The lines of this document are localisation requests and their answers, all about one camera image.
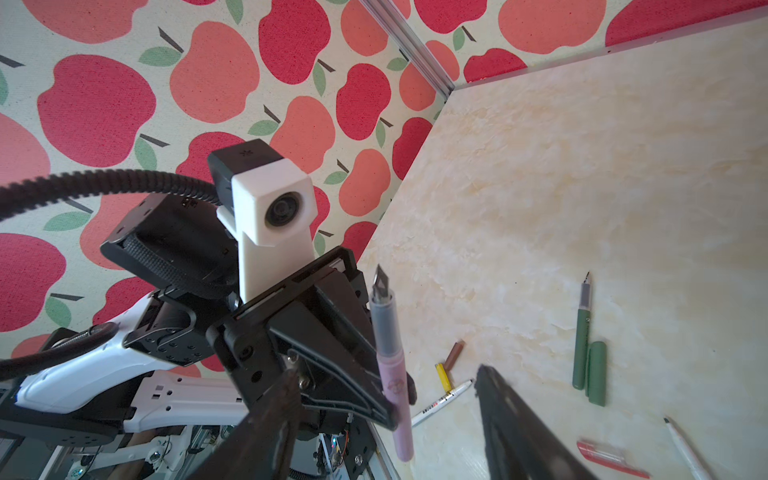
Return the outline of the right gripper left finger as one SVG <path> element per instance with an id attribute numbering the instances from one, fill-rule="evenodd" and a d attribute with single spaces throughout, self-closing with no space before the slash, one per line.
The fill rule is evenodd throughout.
<path id="1" fill-rule="evenodd" d="M 287 370 L 189 478 L 287 478 L 301 414 L 298 375 Z"/>

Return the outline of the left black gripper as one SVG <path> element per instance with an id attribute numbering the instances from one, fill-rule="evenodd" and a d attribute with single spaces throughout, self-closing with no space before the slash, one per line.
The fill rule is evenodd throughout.
<path id="1" fill-rule="evenodd" d="M 343 436 L 349 442 L 343 467 L 352 479 L 374 456 L 371 424 L 392 429 L 396 420 L 383 393 L 368 305 L 354 253 L 336 247 L 206 334 L 248 413 L 294 370 L 302 404 L 295 444 L 319 434 Z"/>

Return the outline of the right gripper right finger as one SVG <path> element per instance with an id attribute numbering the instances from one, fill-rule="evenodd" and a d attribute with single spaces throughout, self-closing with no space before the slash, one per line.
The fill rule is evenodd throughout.
<path id="1" fill-rule="evenodd" d="M 504 377 L 479 367 L 479 400 L 488 471 L 492 479 L 593 479 Z"/>

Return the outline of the pink pen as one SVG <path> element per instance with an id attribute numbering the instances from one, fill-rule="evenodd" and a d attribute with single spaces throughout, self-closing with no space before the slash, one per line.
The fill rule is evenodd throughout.
<path id="1" fill-rule="evenodd" d="M 395 296 L 389 277 L 380 265 L 374 273 L 369 305 L 383 393 L 395 406 L 396 420 L 392 428 L 395 453 L 400 461 L 409 462 L 414 457 L 414 446 L 405 354 Z"/>

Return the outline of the red clear pen cap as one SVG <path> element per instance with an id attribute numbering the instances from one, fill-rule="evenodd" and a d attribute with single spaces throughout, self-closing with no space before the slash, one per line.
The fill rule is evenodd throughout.
<path id="1" fill-rule="evenodd" d="M 625 457 L 616 450 L 588 440 L 579 440 L 576 445 L 582 457 L 588 462 L 640 479 L 651 479 L 651 475 L 647 471 L 630 465 Z"/>

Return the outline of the green pen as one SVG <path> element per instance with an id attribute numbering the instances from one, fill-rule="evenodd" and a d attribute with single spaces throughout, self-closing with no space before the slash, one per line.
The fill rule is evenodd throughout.
<path id="1" fill-rule="evenodd" d="M 579 306 L 577 310 L 572 372 L 572 386 L 577 390 L 583 390 L 586 382 L 588 335 L 591 321 L 591 287 L 591 273 L 588 272 L 581 284 Z"/>

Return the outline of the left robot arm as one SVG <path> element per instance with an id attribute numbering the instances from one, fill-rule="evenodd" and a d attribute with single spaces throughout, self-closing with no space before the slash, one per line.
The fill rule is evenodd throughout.
<path id="1" fill-rule="evenodd" d="M 301 434 L 408 426 L 385 394 L 353 253 L 338 247 L 254 301 L 234 302 L 235 243 L 211 191 L 155 192 L 106 242 L 156 290 L 113 320 L 55 331 L 1 364 L 1 429 L 67 447 L 120 433 L 230 425 L 198 479 L 284 479 Z"/>

